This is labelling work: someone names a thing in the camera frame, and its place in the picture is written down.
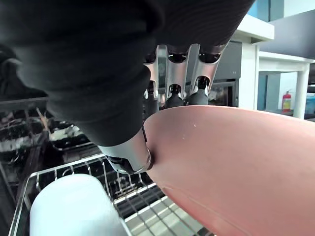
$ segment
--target metal rack tine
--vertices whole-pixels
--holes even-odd
[[[54,170],[54,174],[55,174],[55,181],[58,179],[57,177],[57,169]]]
[[[71,169],[72,174],[74,175],[74,168],[73,168],[73,166],[70,166],[70,169]]]
[[[102,166],[103,166],[105,185],[106,185],[106,191],[107,191],[108,197],[109,197],[110,200],[112,200],[111,194],[109,192],[108,182],[107,182],[107,174],[106,174],[105,162],[100,157],[98,159],[102,163]]]
[[[189,224],[187,224],[184,220],[182,220],[182,219],[179,217],[179,215],[178,215],[175,211],[173,211],[173,210],[171,209],[171,207],[168,206],[168,205],[164,202],[164,200],[163,200],[158,194],[156,194],[151,188],[148,188],[148,190],[149,190],[151,193],[153,193],[157,198],[159,198],[159,199],[161,200],[161,203],[162,203],[165,207],[167,207],[174,215],[176,215],[177,218],[180,220],[180,222],[182,222],[192,233],[194,233],[194,235],[200,236],[200,234],[199,234],[198,232],[194,231],[194,230],[192,229],[192,227],[189,226]]]
[[[39,175],[37,175],[36,177],[36,189],[40,192],[41,191],[41,187],[39,186]]]
[[[121,193],[123,193],[122,184],[120,183],[120,177],[119,177],[118,172],[117,172],[117,182],[118,182],[118,186],[119,186],[119,191],[121,191]]]
[[[142,180],[141,173],[139,173],[138,175],[139,175],[140,183],[141,183],[142,185],[145,185],[144,182],[143,182],[143,180]]]
[[[91,168],[90,168],[89,164],[88,164],[86,161],[85,161],[84,163],[85,163],[85,165],[86,165],[87,168],[88,168],[89,175],[92,175],[92,173],[91,173]]]
[[[133,187],[134,187],[134,183],[132,183],[132,180],[131,180],[131,176],[130,175],[128,175],[128,178],[129,178],[129,182],[130,182],[130,186],[132,187],[132,189],[133,189]]]

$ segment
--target dishwasher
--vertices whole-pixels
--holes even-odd
[[[101,182],[130,235],[214,235],[173,203],[146,173],[119,174],[103,154],[32,173],[23,183],[9,235],[29,235],[29,214],[35,197],[49,183],[75,174],[92,175]]]

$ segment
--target white wall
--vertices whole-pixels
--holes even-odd
[[[315,9],[315,0],[284,0],[283,16],[292,16]]]
[[[238,107],[257,109],[259,47],[243,43]]]

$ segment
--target black sleeve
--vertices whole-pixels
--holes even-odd
[[[23,62],[23,83],[49,95],[56,118],[112,146],[142,125],[143,58],[162,21],[150,0],[4,0],[0,43]]]

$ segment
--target fire extinguisher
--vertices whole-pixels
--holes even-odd
[[[290,112],[291,111],[291,94],[289,91],[285,93],[282,97],[282,111],[283,112]]]

